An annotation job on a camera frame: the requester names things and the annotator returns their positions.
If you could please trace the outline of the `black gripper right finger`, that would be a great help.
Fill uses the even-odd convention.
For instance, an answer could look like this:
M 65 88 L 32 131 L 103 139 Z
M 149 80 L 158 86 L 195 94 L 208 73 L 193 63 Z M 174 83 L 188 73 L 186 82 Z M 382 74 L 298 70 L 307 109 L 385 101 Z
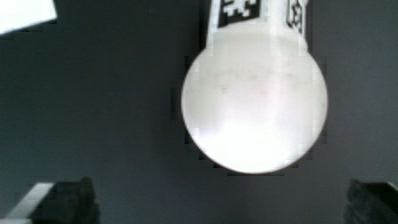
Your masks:
M 398 187 L 391 182 L 350 181 L 343 224 L 398 224 Z

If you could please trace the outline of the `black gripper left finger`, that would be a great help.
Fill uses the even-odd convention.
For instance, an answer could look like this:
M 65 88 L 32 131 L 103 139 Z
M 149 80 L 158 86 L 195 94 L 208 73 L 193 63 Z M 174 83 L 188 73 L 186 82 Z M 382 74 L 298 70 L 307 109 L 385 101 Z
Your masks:
M 101 224 L 92 180 L 39 182 L 0 224 Z

